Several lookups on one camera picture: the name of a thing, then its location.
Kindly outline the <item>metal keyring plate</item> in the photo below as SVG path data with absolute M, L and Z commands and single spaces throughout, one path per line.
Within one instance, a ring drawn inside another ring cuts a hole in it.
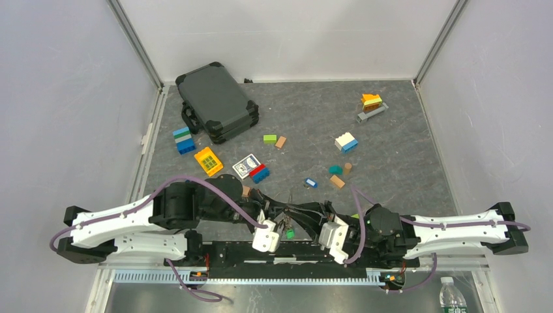
M 290 189 L 286 205 L 290 205 L 292 204 L 292 202 L 293 202 L 293 190 Z M 287 214 L 284 214 L 281 221 L 278 223 L 278 229 L 281 231 L 281 233 L 286 233 L 289 229 L 292 229 L 291 218 Z

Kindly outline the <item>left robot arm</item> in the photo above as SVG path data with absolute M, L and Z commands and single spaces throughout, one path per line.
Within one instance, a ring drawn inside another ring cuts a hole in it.
M 97 212 L 67 207 L 67 228 L 54 235 L 50 248 L 77 264 L 143 258 L 183 260 L 194 266 L 205 257 L 195 231 L 201 221 L 247 224 L 254 234 L 254 248 L 273 252 L 278 242 L 273 220 L 285 207 L 256 189 L 243 194 L 234 175 L 206 180 L 177 175 L 126 205 Z M 260 240 L 265 237 L 273 242 L 264 248 Z

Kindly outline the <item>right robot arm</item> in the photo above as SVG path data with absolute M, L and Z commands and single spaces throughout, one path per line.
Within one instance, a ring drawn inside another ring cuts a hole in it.
M 445 217 L 400 215 L 378 203 L 358 216 L 338 214 L 330 203 L 309 203 L 287 214 L 340 264 L 365 254 L 393 266 L 431 253 L 476 254 L 487 248 L 510 256 L 529 250 L 528 227 L 516 222 L 509 202 L 482 213 Z

